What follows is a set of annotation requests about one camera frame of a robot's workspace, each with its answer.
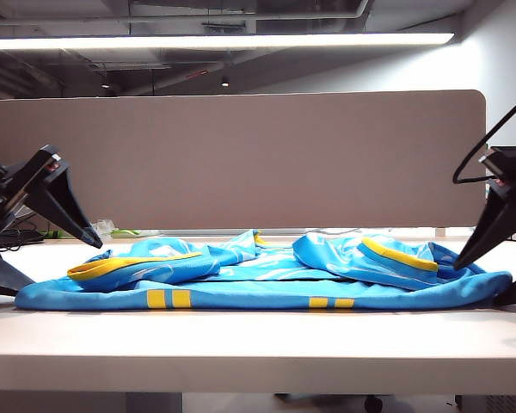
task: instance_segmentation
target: blue fabric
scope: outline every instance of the blue fabric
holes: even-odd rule
[[[37,310],[148,309],[148,292],[154,290],[163,294],[166,308],[174,308],[173,294],[183,291],[192,308],[298,309],[309,308],[310,299],[319,298],[327,308],[335,307],[337,299],[352,299],[353,308],[419,310],[492,299],[512,282],[509,273],[486,273],[474,264],[455,271],[457,254],[436,243],[411,246],[384,236],[372,239],[435,261],[439,269],[425,271],[393,262],[367,249],[361,237],[308,234],[286,247],[256,243],[255,231],[216,246],[165,237],[136,243],[117,256],[202,256],[169,262],[176,262],[176,271],[126,266],[90,283],[68,277],[35,283],[17,294],[15,304]],[[111,256],[108,251],[90,261]]]

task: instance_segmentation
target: tabletop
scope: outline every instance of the tabletop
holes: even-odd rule
[[[435,241],[455,251],[464,245],[458,237]],[[95,254],[53,241],[4,258],[40,281]],[[478,264],[516,277],[516,243],[503,243]],[[24,311],[0,297],[0,390],[516,394],[516,305]]]

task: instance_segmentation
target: chair wheel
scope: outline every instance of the chair wheel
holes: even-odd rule
[[[367,413],[380,413],[382,411],[382,400],[369,395],[365,398],[365,411]]]

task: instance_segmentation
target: ceiling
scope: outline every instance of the ceiling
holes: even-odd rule
[[[429,24],[454,26],[471,4],[473,0],[0,0],[0,37],[428,30]],[[327,12],[361,16],[317,19]],[[397,51],[401,49],[0,52],[0,98],[239,93]],[[229,88],[220,86],[222,76],[229,77]]]

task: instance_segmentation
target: ductwork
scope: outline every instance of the ductwork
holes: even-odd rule
[[[319,20],[319,19],[357,19],[363,15],[367,0],[363,0],[355,11],[320,11],[298,13],[210,13],[200,15],[124,15],[104,17],[32,17],[0,20],[0,27],[11,26],[50,26],[85,23],[156,23],[156,22],[209,22],[211,19],[227,21],[260,20]]]
[[[337,19],[339,19],[339,20],[336,20],[335,22],[333,22],[329,25],[323,26],[321,28],[321,30],[316,31],[316,33],[340,32],[345,27],[347,18],[355,19],[355,18],[359,18],[363,15],[368,3],[369,3],[369,0],[361,0],[361,3],[359,4],[357,10],[355,11],[355,13],[352,14],[353,17],[345,17],[344,20],[340,20],[340,18],[337,17]],[[320,14],[343,15],[344,12],[335,11],[335,12],[320,13]],[[242,54],[237,55],[235,58],[233,58],[230,62],[230,65],[239,65],[241,63],[248,62],[250,60],[258,59],[258,58],[261,58],[263,56],[270,54],[271,52],[272,52],[271,50],[262,49],[259,51],[242,53]],[[140,96],[145,93],[149,93],[152,89],[154,89],[154,90],[165,89],[165,88],[168,88],[169,86],[172,86],[172,85],[175,85],[175,84],[178,84],[181,82],[186,82],[194,74],[202,73],[203,75],[205,75],[208,73],[212,73],[214,71],[221,71],[224,68],[225,68],[225,64],[222,62],[214,63],[211,65],[205,65],[205,66],[201,66],[198,69],[192,69],[191,71],[187,71],[182,74],[178,74],[174,77],[169,77],[167,79],[160,80],[160,81],[156,82],[154,85],[146,84],[144,86],[139,86],[137,88],[124,90],[120,94],[122,96]]]

